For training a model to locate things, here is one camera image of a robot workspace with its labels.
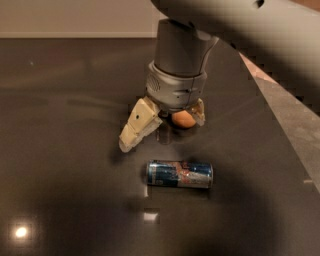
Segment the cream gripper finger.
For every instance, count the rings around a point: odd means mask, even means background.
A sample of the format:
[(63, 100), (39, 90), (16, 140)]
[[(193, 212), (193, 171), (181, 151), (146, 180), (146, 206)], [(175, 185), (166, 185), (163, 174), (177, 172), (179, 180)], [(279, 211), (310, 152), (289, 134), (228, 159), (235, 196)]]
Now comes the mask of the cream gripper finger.
[(190, 114), (199, 126), (205, 124), (204, 103), (201, 99), (198, 99), (197, 102), (191, 106)]
[(137, 101), (119, 136), (122, 152), (129, 152), (162, 124), (159, 112), (160, 108), (149, 97), (145, 96)]

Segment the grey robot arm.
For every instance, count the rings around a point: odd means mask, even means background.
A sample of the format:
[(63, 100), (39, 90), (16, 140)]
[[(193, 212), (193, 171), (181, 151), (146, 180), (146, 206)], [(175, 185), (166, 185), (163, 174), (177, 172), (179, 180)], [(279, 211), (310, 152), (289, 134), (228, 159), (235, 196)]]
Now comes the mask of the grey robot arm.
[(291, 0), (151, 0), (158, 23), (145, 96), (119, 136), (130, 151), (156, 130), (160, 112), (189, 112), (205, 122), (201, 94), (210, 51), (220, 40), (302, 98), (320, 106), (320, 13)]

